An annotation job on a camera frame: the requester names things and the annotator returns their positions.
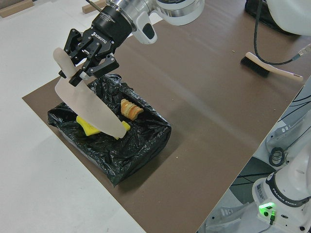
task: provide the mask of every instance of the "yellow object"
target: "yellow object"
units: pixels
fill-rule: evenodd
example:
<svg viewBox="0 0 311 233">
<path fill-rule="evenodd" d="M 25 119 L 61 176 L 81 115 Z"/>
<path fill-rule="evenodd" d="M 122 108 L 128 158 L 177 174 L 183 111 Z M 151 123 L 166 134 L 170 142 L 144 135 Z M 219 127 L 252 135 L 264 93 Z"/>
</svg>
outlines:
<svg viewBox="0 0 311 233">
<path fill-rule="evenodd" d="M 89 124 L 85 120 L 83 120 L 80 116 L 77 116 L 76 121 L 82 126 L 86 136 L 90 136 L 90 135 L 97 134 L 97 133 L 101 132 L 98 129 L 96 129 L 94 126 L 92 126 L 91 124 Z M 131 126 L 129 124 L 127 124 L 125 121 L 122 121 L 121 123 L 124 126 L 124 128 L 126 129 L 126 131 L 130 130 Z"/>
</svg>

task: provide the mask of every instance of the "green light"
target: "green light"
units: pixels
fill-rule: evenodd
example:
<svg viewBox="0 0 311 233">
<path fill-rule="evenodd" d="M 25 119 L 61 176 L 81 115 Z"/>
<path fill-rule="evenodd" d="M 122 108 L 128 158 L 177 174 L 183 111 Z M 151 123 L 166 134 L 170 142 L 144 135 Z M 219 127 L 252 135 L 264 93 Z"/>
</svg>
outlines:
<svg viewBox="0 0 311 233">
<path fill-rule="evenodd" d="M 259 212 L 260 212 L 262 215 L 264 215 L 264 212 L 266 212 L 267 210 L 272 209 L 274 206 L 275 206 L 275 204 L 274 204 L 273 202 L 269 202 L 269 203 L 260 205 L 260 206 L 259 206 Z"/>
</svg>

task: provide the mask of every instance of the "brown table surface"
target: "brown table surface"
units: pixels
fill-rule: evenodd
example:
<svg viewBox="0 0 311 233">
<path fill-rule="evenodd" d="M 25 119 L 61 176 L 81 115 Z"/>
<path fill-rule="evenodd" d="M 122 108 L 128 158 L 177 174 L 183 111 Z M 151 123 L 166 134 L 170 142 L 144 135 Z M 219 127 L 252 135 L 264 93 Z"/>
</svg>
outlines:
<svg viewBox="0 0 311 233">
<path fill-rule="evenodd" d="M 191 24 L 157 23 L 155 44 L 131 37 L 117 49 L 115 72 L 172 125 L 166 148 L 117 187 L 50 127 L 147 233 L 196 232 L 303 85 L 240 65 L 253 51 L 254 19 L 244 4 L 206 0 Z M 308 43 L 259 27 L 259 50 L 269 60 L 283 61 Z M 309 60 L 281 68 L 306 80 Z M 56 82 L 23 98 L 44 122 L 60 102 Z"/>
</svg>

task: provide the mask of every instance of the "black plastic bag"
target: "black plastic bag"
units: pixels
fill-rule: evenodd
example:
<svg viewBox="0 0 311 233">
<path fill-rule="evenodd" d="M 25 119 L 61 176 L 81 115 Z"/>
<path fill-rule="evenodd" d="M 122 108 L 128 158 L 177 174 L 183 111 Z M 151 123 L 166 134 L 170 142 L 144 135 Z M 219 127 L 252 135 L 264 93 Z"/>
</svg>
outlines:
<svg viewBox="0 0 311 233">
<path fill-rule="evenodd" d="M 119 75 L 105 75 L 91 82 L 89 88 L 131 129 L 119 140 L 104 133 L 86 136 L 76 122 L 76 114 L 61 103 L 48 111 L 48 123 L 57 127 L 65 138 L 89 160 L 97 164 L 116 186 L 132 175 L 167 144 L 171 126 L 145 100 L 136 94 Z M 143 108 L 135 121 L 121 115 L 121 99 Z"/>
<path fill-rule="evenodd" d="M 251 16 L 253 16 L 254 18 L 256 18 L 256 15 L 257 15 L 257 9 L 258 9 L 259 1 L 262 1 L 262 0 L 246 0 L 246 3 L 245 3 L 245 11 L 247 13 L 249 13 Z M 276 31 L 279 31 L 279 32 L 287 34 L 287 35 L 293 35 L 292 33 L 284 31 L 283 29 L 281 29 L 276 24 L 276 22 L 273 20 L 271 14 L 270 14 L 270 11 L 269 11 L 269 8 L 268 8 L 266 1 L 263 1 L 263 3 L 262 3 L 259 20 L 263 24 L 267 25 L 268 27 L 270 27 Z"/>
</svg>

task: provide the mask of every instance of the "croissant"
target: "croissant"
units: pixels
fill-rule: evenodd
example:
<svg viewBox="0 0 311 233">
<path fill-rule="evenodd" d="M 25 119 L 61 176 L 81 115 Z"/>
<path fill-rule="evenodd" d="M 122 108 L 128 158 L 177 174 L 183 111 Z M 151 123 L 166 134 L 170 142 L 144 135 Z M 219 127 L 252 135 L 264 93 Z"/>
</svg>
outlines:
<svg viewBox="0 0 311 233">
<path fill-rule="evenodd" d="M 144 110 L 139 108 L 137 105 L 131 103 L 126 99 L 121 100 L 121 113 L 123 116 L 131 119 L 136 120 L 138 114 L 142 113 Z"/>
</svg>

